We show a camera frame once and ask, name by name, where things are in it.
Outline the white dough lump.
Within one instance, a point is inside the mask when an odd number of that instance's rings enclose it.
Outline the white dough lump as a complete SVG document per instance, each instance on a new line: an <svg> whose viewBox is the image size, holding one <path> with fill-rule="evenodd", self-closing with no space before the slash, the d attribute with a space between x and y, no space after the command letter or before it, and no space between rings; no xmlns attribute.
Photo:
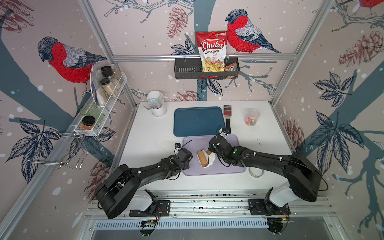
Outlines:
<svg viewBox="0 0 384 240"><path fill-rule="evenodd" d="M211 166L216 159L216 154L210 153L209 155L206 152L203 152L203 159L201 160L201 166L203 168L208 168Z"/></svg>

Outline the lilac silicone mat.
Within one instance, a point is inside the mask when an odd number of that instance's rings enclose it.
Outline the lilac silicone mat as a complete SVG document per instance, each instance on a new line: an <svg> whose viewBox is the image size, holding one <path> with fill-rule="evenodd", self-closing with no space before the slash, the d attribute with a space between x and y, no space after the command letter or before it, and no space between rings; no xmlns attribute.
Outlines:
<svg viewBox="0 0 384 240"><path fill-rule="evenodd" d="M197 153L201 150L207 150L211 138L214 136L193 136L185 137L183 139L184 148L189 150L193 158L190 161L190 168L184 170L186 176L202 176L202 175L218 175L218 174L232 174L242 173L245 171L245 167L225 167L218 159L208 168L203 168L199 162Z"/></svg>

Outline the wooden rolling pin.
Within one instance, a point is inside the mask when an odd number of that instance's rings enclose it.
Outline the wooden rolling pin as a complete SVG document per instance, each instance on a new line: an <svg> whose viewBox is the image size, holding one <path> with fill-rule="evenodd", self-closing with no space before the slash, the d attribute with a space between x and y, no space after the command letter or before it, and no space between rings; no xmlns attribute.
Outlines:
<svg viewBox="0 0 384 240"><path fill-rule="evenodd" d="M203 168L207 168L213 164L216 155L209 150L201 150L197 153L199 162Z"/></svg>

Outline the metal ring cutter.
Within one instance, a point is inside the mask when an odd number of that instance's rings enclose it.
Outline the metal ring cutter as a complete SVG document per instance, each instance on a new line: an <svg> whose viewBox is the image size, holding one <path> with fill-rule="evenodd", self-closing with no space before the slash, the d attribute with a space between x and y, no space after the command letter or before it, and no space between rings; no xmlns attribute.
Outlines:
<svg viewBox="0 0 384 240"><path fill-rule="evenodd" d="M259 168L248 168L248 170L253 178L260 178L264 174L264 170Z"/></svg>

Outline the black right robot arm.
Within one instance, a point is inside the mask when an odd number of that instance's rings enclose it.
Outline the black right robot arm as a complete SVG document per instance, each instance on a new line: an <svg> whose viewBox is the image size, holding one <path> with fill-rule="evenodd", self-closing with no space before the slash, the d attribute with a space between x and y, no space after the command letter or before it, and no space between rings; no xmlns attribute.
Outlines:
<svg viewBox="0 0 384 240"><path fill-rule="evenodd" d="M320 171L301 153L291 155L273 155L236 146L226 140L227 128L219 130L212 137L208 150L215 153L230 167L257 168L272 172L287 179L283 185L269 190L268 203L283 207L285 204L301 199L316 202L323 180Z"/></svg>

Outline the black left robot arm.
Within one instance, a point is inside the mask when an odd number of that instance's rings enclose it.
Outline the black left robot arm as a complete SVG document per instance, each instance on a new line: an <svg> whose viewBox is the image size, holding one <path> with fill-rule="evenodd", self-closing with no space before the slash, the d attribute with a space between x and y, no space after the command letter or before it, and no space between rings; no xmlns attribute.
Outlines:
<svg viewBox="0 0 384 240"><path fill-rule="evenodd" d="M108 219L119 216L130 204L136 191L147 184L178 176L189 169L193 158L190 151L181 148L176 154L142 168L118 166L95 191L99 206Z"/></svg>

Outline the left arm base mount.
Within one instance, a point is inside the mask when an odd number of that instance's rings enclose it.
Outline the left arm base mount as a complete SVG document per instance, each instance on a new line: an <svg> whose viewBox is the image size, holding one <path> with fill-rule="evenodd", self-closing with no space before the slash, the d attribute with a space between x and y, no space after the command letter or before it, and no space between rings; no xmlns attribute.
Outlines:
<svg viewBox="0 0 384 240"><path fill-rule="evenodd" d="M160 223L161 217L170 215L170 200L158 200L149 191L134 195L129 204L129 217L140 218L139 231L143 237L149 237Z"/></svg>

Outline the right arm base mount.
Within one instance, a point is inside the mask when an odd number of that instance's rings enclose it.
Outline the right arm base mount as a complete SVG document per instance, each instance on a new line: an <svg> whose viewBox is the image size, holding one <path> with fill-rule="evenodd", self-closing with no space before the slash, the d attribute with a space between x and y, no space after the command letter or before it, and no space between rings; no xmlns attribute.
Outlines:
<svg viewBox="0 0 384 240"><path fill-rule="evenodd" d="M268 231L272 234L281 234L288 226L290 218L290 208L288 204L278 207L270 200L273 188L271 188L265 198L248 199L248 210L252 216L265 216Z"/></svg>

